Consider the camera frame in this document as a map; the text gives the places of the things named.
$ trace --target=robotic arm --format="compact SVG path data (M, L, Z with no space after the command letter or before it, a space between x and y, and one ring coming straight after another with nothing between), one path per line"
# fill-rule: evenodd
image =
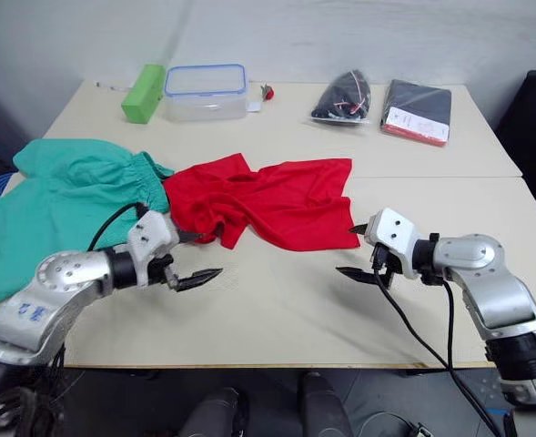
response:
M94 300L135 285L166 283L183 291L215 278L221 269L179 279L170 268L169 251L199 237L178 231L168 218L148 211L128 231L125 245L64 251L44 259L31 282L0 309L0 392L34 381L59 352L79 313Z
M388 252L382 280L390 286L392 275L421 278L426 285L452 280L463 290L463 300L486 342L486 358L501 374L505 398L515 405L536 405L536 302L524 283L504 264L504 249L495 239L471 234L422 239L413 223L385 208L353 232L378 252ZM339 268L350 278L376 283L370 273Z

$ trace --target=white label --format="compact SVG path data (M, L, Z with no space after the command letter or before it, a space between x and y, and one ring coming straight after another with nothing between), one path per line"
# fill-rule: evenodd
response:
M408 130L414 134L435 138L444 142L448 141L448 135L450 134L450 127L448 125L429 120L425 117L416 116L398 107L391 107L389 109L385 123Z

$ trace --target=white wall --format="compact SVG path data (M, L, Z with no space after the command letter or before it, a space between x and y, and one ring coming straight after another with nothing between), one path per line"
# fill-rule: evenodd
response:
M0 104L30 137L83 78L132 78L171 52L269 82L356 66L371 82L464 83L495 125L536 69L536 0L0 0Z

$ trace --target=floor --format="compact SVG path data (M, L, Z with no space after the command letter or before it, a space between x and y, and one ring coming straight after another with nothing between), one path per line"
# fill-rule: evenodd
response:
M297 380L302 370L66 370L66 435L141 436L176 431L211 391L234 386L250 401L248 436L301 437ZM437 436L490 435L474 410L442 371L321 370L344 403L355 433L374 412L398 413L423 423ZM499 423L510 405L502 398L493 369L460 371ZM371 422L364 436L406 436L390 416Z

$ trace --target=wire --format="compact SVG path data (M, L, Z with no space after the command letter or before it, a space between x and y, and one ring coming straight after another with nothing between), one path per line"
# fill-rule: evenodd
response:
M490 429L492 434L494 434L496 437L501 437L501 432L499 431L498 427L496 426L496 423L494 423L494 420L490 417L490 415L486 412L483 405L480 403L480 401L476 398L476 395L470 390L470 388L460 379L458 374L453 369L452 365L452 349L453 349L453 316L454 316L454 305L453 305L453 293L451 291L450 284L448 284L446 281L443 281L443 286L446 289L448 293L448 303L449 303L449 310L450 310L450 316L448 320L448 361L443 360L441 356L433 349L431 346L425 342L424 339L420 337L420 335L413 329L411 326L411 323L409 319L407 318L407 315L399 304L393 299L393 297L389 294L389 291L387 290L387 287L385 287L385 284L383 284L383 281L380 278L379 275L379 269L374 269L374 275L375 275L375 281L377 282L377 285L379 286L381 292L385 296L385 299L389 301L393 309L399 314L401 317L401 320L403 320L403 323L407 327L408 331L411 333L411 335L417 340L421 346L423 346L431 355L433 355L436 360L438 360L443 367L446 368L446 370L450 373L451 378L453 379L454 383L460 390L461 394L466 398L468 403L472 406L472 408L478 413L480 418L486 423L486 426Z
M118 211L116 211L114 214L112 214L108 218L108 220L106 220L104 222L104 224L102 226L100 226L100 229L97 230L95 236L92 238L92 242L89 243L87 251L89 252L91 250L94 250L94 248L96 247L97 241L100 239L102 234L106 231L106 229L114 222L114 220L116 220L118 217L120 217L122 214L124 214L126 211L128 211L129 209L132 209L132 208L136 209L137 215L139 217L144 216L146 211L148 211L147 206L145 204L143 204L143 203L140 203L140 202L129 203L129 204L125 205L124 207L120 208Z
M363 423L362 423L362 426L360 427L360 431L359 431L359 435L357 435L357 437L360 437L360 435L362 434L362 431L365 429L365 427L371 423L373 421L373 419L376 419L378 418L379 416L385 416L385 415L388 415L388 416L393 416L395 417L396 419L399 419L400 421L402 421L403 423L405 423L407 426L410 427L410 430L413 430L415 429L415 426L413 426L413 423L411 423L410 421L408 421L407 419L405 419L403 416L399 416L397 413L395 412L375 412L374 414L371 414Z

